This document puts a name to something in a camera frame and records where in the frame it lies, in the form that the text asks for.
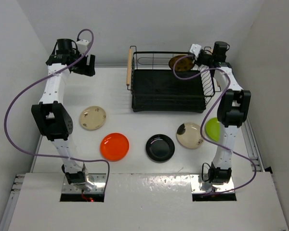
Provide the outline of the brown yellow patterned plate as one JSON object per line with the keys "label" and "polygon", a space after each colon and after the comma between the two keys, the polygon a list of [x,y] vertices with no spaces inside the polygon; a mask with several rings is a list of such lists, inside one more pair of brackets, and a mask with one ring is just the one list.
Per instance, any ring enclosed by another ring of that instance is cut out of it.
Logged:
{"label": "brown yellow patterned plate", "polygon": [[190,71],[193,69],[193,67],[195,66],[193,58],[185,57],[185,55],[177,55],[177,56],[172,57],[169,60],[168,65],[169,65],[171,70],[173,69],[177,60],[180,58],[181,58],[181,60],[175,66],[176,72]]}

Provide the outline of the beige floral plate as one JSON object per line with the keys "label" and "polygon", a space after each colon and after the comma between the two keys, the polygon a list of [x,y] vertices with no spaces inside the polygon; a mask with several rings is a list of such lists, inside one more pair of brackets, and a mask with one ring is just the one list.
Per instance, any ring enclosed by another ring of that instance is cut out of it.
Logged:
{"label": "beige floral plate", "polygon": [[79,124],[85,130],[97,130],[106,122],[106,112],[100,106],[90,106],[84,109],[79,116]]}

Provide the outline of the lime green plate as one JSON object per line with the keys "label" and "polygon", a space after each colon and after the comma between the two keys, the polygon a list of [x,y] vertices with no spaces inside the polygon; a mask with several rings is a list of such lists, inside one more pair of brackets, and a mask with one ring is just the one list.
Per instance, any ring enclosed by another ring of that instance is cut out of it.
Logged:
{"label": "lime green plate", "polygon": [[218,142],[220,137],[220,123],[216,117],[209,119],[205,125],[205,131],[207,136]]}

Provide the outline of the cream plate with black patch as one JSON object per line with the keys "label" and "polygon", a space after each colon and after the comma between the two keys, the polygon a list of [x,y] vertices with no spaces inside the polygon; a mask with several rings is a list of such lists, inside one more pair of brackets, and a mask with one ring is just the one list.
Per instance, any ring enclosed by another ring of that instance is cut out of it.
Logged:
{"label": "cream plate with black patch", "polygon": [[197,149],[204,142],[200,134],[200,125],[192,122],[181,124],[177,129],[176,138],[187,149]]}

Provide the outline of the orange plate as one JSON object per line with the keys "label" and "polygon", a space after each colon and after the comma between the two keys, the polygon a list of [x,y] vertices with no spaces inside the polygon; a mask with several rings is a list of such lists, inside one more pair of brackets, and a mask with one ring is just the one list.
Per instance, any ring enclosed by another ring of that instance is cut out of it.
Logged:
{"label": "orange plate", "polygon": [[116,162],[123,159],[130,148],[129,140],[121,133],[106,135],[100,144],[100,152],[103,158]]}

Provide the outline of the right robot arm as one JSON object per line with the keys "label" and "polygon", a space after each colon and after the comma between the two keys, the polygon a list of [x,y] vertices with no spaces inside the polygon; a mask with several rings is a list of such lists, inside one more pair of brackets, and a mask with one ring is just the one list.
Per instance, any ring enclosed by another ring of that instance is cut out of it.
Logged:
{"label": "right robot arm", "polygon": [[197,62],[208,67],[207,71],[216,79],[222,90],[213,104],[218,107],[217,120],[220,123],[216,154],[209,164],[207,175],[200,176],[202,185],[209,186],[207,195],[216,192],[216,185],[224,185],[231,179],[236,136],[247,119],[251,100],[251,92],[238,84],[231,65],[226,61],[229,48],[228,43],[217,41],[211,54],[201,50],[197,56]]}

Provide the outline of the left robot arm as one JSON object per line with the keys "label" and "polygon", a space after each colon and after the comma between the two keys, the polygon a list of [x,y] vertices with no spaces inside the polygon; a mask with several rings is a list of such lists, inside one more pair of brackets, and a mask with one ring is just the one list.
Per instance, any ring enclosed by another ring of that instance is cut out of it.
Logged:
{"label": "left robot arm", "polygon": [[45,89],[38,104],[31,107],[31,113],[42,136],[56,148],[62,159],[62,171],[69,185],[90,192],[94,182],[84,162],[77,161],[77,150],[72,138],[73,120],[63,106],[66,81],[72,72],[93,76],[95,57],[86,52],[92,42],[85,39],[58,39],[46,62],[48,74]]}

